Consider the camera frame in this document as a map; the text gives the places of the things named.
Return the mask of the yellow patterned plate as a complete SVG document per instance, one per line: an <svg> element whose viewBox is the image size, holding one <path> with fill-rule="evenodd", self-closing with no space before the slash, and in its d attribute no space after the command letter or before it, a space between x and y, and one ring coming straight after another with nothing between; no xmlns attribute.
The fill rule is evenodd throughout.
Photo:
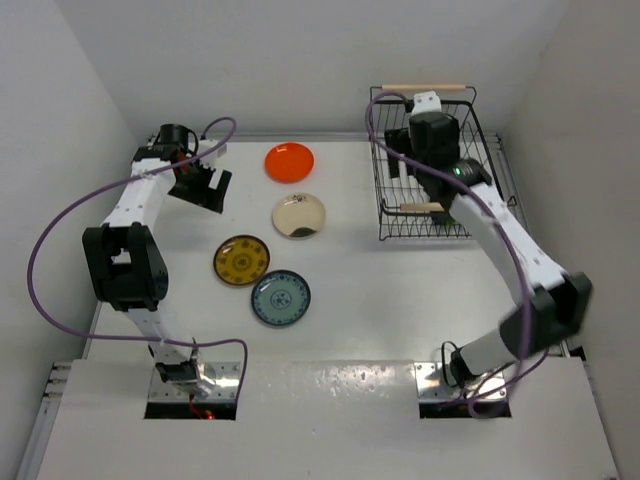
<svg viewBox="0 0 640 480"><path fill-rule="evenodd" d="M213 257L214 273L231 287L254 284L267 272L271 255L260 238L243 234L230 237L220 244Z"/></svg>

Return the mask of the orange plate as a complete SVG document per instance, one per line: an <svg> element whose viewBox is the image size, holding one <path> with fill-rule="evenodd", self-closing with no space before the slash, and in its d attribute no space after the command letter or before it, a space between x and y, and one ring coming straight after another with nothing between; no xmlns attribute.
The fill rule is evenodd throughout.
<svg viewBox="0 0 640 480"><path fill-rule="evenodd" d="M305 145L287 142L276 145L266 155L264 168L268 176L280 183L297 183L313 170L315 157Z"/></svg>

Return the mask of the cream plate with ink painting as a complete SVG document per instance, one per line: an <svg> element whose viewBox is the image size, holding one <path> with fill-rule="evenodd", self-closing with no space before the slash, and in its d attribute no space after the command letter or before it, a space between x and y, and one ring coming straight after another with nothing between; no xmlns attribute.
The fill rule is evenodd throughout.
<svg viewBox="0 0 640 480"><path fill-rule="evenodd" d="M326 208L310 193L294 193L279 200L272 210L272 224L284 237L307 239L326 224Z"/></svg>

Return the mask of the blue white patterned plate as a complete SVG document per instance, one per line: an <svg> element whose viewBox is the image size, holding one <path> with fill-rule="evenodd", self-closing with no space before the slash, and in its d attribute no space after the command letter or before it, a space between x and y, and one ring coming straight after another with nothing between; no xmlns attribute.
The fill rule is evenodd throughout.
<svg viewBox="0 0 640 480"><path fill-rule="evenodd" d="M285 328L298 322L311 304L307 281L291 270L274 270L253 287L251 309L256 318L273 328Z"/></svg>

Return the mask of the green plate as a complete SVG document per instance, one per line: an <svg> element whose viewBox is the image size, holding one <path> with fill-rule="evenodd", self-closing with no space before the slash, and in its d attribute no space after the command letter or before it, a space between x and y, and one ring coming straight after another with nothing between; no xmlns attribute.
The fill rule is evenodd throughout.
<svg viewBox="0 0 640 480"><path fill-rule="evenodd" d="M461 228L462 227L462 225L456 219L454 219L451 216L448 216L445 219L445 222L444 222L443 226L446 229L450 229L450 228L456 229L456 228Z"/></svg>

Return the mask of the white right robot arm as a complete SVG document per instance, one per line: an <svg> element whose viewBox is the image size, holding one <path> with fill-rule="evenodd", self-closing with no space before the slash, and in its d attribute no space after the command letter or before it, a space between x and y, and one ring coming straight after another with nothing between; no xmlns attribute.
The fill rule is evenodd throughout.
<svg viewBox="0 0 640 480"><path fill-rule="evenodd" d="M458 121L438 111L413 114L407 126L384 133L389 156L406 157L407 169L428 197L481 246L515 304L494 330L452 352L446 373L462 388L578 334L593 285L586 274L567 272L536 244L488 171L478 160L462 157L459 139Z"/></svg>

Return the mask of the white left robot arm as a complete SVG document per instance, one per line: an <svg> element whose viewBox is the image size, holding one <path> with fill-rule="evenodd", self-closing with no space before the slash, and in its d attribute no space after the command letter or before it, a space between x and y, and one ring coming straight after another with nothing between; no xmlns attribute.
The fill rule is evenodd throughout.
<svg viewBox="0 0 640 480"><path fill-rule="evenodd" d="M186 161L197 153L199 141L183 125L161 126L153 144L136 151L134 180L114 209L100 226L86 229L82 236L97 299L138 328L160 379L192 396L214 390L214 371L165 301L169 273L153 228L168 196L222 213L231 174L224 171L212 187L214 167L207 161Z"/></svg>

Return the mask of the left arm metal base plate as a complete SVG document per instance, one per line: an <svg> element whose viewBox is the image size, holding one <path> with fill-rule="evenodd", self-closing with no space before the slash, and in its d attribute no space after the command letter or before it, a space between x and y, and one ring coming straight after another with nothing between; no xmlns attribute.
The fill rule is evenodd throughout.
<svg viewBox="0 0 640 480"><path fill-rule="evenodd" d="M157 370L151 376L147 400L150 403L233 402L238 393L241 368L238 362L205 363L202 378L196 380L163 381Z"/></svg>

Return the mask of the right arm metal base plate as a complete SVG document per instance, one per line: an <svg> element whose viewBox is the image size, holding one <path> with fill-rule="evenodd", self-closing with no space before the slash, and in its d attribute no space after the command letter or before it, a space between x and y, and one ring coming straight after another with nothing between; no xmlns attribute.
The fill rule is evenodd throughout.
<svg viewBox="0 0 640 480"><path fill-rule="evenodd" d="M450 386L444 380L441 362L415 362L417 397L421 403L448 403L477 399L498 402L507 399L506 381L502 372L485 373L464 387Z"/></svg>

